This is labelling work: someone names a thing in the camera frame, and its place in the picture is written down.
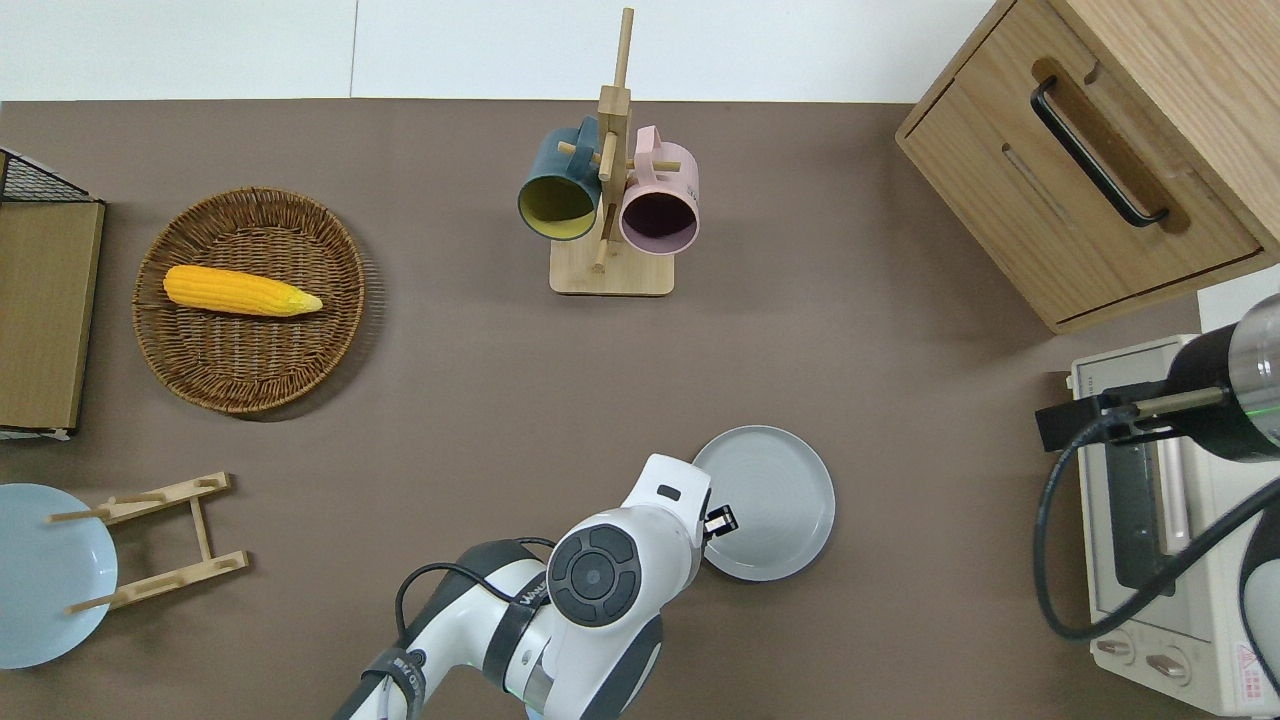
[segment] warning label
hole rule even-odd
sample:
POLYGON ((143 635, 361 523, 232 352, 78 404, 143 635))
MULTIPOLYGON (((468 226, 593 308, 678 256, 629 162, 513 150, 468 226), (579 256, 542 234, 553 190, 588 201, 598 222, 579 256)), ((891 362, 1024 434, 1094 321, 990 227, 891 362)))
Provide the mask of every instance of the warning label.
POLYGON ((1235 643, 1235 700, 1243 706, 1262 705, 1266 682, 1253 646, 1247 642, 1235 643))

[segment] yellow corn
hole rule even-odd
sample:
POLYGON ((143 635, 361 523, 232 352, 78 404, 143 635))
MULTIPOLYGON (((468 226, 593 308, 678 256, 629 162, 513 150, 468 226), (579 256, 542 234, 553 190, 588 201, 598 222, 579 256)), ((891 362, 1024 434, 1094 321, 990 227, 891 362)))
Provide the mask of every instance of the yellow corn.
POLYGON ((312 313, 323 306, 319 297, 289 283, 200 265, 169 268, 164 277, 164 291, 178 305, 242 315, 285 318, 312 313))

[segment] drawer handle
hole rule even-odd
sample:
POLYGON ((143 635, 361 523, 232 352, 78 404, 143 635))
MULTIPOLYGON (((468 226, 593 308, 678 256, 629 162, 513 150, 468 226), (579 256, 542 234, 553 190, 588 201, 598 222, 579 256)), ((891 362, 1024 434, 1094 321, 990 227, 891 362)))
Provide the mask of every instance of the drawer handle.
POLYGON ((1062 118, 1050 108, 1048 100, 1044 94, 1048 92, 1053 83, 1057 82, 1057 76, 1050 76, 1048 79, 1039 83, 1039 87, 1032 92, 1032 110, 1036 111, 1036 117, 1044 123, 1057 142, 1066 150, 1066 154, 1075 160, 1075 164, 1084 170, 1084 174, 1089 176, 1093 184, 1102 192, 1102 196, 1111 202, 1111 206, 1120 213, 1120 217, 1125 219, 1126 223, 1135 228, 1144 228, 1152 223, 1158 223, 1169 217, 1169 209, 1158 210, 1155 215, 1146 215, 1139 210, 1133 201, 1125 196, 1120 186, 1116 184, 1111 176, 1107 174, 1106 169, 1098 164, 1098 161, 1089 154, 1088 147, 1080 142, 1080 138, 1071 132, 1071 128, 1066 127, 1062 118))

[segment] round wicker tray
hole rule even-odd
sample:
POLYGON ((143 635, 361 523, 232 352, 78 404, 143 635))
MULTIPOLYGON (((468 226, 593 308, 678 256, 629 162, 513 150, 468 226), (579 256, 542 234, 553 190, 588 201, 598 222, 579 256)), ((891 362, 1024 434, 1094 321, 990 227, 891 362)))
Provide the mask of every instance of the round wicker tray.
POLYGON ((133 288, 133 331, 174 395, 243 414, 316 387, 351 347, 364 307, 364 265, 338 218, 302 195, 243 187, 188 208, 151 245, 133 288), (284 281, 320 297, 324 309, 260 318, 175 305, 163 286, 174 265, 284 281))

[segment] pink mug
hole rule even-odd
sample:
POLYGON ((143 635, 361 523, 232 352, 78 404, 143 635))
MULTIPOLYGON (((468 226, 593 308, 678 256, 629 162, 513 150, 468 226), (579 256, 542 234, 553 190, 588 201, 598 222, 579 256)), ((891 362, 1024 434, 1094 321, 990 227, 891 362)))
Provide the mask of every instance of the pink mug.
POLYGON ((698 238, 698 160, 654 126, 636 132, 636 169, 618 209, 618 228, 632 247, 675 255, 698 238), (678 172, 657 172, 655 161, 678 161, 678 172))

